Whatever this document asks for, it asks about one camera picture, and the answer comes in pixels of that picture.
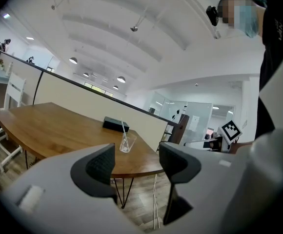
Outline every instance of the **white chair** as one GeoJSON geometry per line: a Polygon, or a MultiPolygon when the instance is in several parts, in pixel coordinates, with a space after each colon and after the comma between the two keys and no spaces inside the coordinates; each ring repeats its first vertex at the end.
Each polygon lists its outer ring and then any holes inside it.
{"type": "MultiPolygon", "coordinates": [[[[10,98],[14,99],[17,102],[17,107],[20,107],[22,95],[24,91],[24,85],[25,85],[25,79],[21,79],[20,77],[16,76],[14,73],[11,74],[5,94],[4,108],[0,108],[0,111],[9,109],[10,98]]],[[[7,134],[1,136],[0,141],[5,138],[8,140],[7,134]]],[[[19,151],[22,153],[22,147],[19,146],[12,153],[7,151],[7,149],[4,148],[1,143],[0,143],[0,148],[7,154],[7,157],[3,161],[0,161],[0,170],[4,172],[3,166],[19,151]]]]}

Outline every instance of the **black t-shirt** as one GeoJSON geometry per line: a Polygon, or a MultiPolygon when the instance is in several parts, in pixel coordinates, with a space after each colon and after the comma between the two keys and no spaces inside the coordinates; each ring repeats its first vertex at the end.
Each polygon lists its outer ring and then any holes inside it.
{"type": "MultiPolygon", "coordinates": [[[[283,60],[283,1],[267,0],[263,19],[264,59],[260,72],[260,90],[274,75],[283,60]]],[[[263,102],[258,100],[257,130],[255,138],[275,129],[263,102]]]]}

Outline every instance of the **cubicle divider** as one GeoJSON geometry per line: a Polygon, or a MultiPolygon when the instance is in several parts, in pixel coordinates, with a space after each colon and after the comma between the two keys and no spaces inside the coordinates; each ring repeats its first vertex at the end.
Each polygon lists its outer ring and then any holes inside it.
{"type": "MultiPolygon", "coordinates": [[[[157,150],[167,126],[166,120],[6,53],[2,52],[0,59],[3,59],[6,66],[13,62],[13,72],[26,79],[23,100],[25,105],[53,102],[99,121],[103,121],[105,116],[122,119],[154,151],[157,150]]],[[[0,91],[2,103],[5,91],[6,85],[5,90],[0,91]]]]}

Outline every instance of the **face mask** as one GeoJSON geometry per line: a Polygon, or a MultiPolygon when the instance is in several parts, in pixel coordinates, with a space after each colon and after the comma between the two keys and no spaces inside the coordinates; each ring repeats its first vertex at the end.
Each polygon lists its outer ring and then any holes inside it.
{"type": "Polygon", "coordinates": [[[246,1],[242,2],[243,4],[234,6],[234,28],[253,38],[259,33],[256,6],[246,1]]]}

